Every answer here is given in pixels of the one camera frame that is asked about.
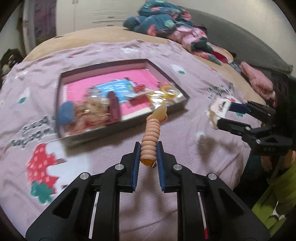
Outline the person's right hand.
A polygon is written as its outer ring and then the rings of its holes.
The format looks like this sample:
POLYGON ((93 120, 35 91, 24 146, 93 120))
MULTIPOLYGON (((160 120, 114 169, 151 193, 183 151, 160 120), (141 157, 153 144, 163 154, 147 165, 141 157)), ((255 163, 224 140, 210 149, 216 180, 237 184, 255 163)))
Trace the person's right hand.
POLYGON ((285 156, 261 156, 261 165, 266 172, 274 171, 277 165, 280 169, 289 169, 295 162, 295 151, 289 150, 285 156))

